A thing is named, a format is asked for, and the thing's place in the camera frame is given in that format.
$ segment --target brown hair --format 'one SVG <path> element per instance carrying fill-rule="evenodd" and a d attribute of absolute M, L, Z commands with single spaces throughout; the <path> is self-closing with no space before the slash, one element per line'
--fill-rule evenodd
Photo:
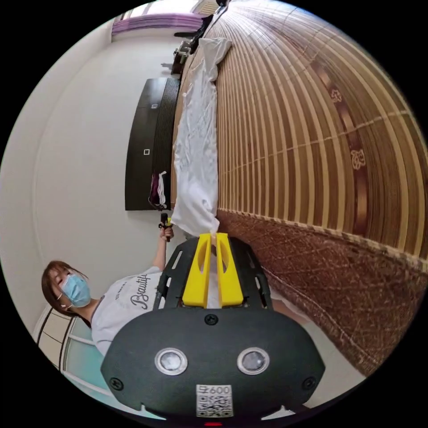
<path fill-rule="evenodd" d="M 89 328 L 91 324 L 88 320 L 84 319 L 75 312 L 68 311 L 61 307 L 58 298 L 54 294 L 54 282 L 50 275 L 51 271 L 61 272 L 75 272 L 87 279 L 87 276 L 79 272 L 77 269 L 74 269 L 69 264 L 61 260 L 52 260 L 43 271 L 41 276 L 41 290 L 45 296 L 46 301 L 55 309 L 57 312 L 66 315 L 67 317 L 79 317 Z"/>

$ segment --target purple curtain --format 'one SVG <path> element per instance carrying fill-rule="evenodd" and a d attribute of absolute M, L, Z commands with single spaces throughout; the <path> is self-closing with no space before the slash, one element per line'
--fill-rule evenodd
<path fill-rule="evenodd" d="M 159 13 L 136 16 L 113 24 L 112 35 L 143 28 L 183 28 L 196 31 L 205 15 L 197 13 Z"/>

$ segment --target yellow bracket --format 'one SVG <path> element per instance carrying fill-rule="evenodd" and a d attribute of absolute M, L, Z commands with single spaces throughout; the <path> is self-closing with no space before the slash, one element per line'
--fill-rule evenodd
<path fill-rule="evenodd" d="M 210 282 L 210 254 L 211 234 L 199 235 L 198 246 L 183 293 L 183 303 L 186 306 L 206 308 Z"/>
<path fill-rule="evenodd" d="M 238 273 L 230 249 L 227 233 L 217 233 L 217 275 L 218 275 L 218 299 L 220 305 L 238 306 L 242 305 L 244 296 Z"/>

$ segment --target dark wooden cabinet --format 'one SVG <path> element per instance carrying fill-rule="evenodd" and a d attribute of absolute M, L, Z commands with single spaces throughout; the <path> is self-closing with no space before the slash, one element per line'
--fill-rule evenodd
<path fill-rule="evenodd" d="M 148 79 L 137 104 L 125 171 L 125 210 L 153 210 L 148 202 L 154 172 L 164 175 L 167 209 L 173 127 L 180 82 L 174 78 Z"/>

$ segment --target camera lens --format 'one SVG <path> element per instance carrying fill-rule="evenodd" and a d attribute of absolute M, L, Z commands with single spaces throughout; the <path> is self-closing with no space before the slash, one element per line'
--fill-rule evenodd
<path fill-rule="evenodd" d="M 258 375 L 269 365 L 269 355 L 260 348 L 248 348 L 238 356 L 238 368 L 246 375 Z"/>
<path fill-rule="evenodd" d="M 178 370 L 181 365 L 181 358 L 178 354 L 175 352 L 167 352 L 166 354 L 163 354 L 160 358 L 160 365 L 165 370 Z"/>
<path fill-rule="evenodd" d="M 165 375 L 180 375 L 187 368 L 187 358 L 184 353 L 178 349 L 165 348 L 156 354 L 155 366 Z"/>
<path fill-rule="evenodd" d="M 260 352 L 249 352 L 244 355 L 242 365 L 251 371 L 260 370 L 264 364 L 264 356 Z"/>

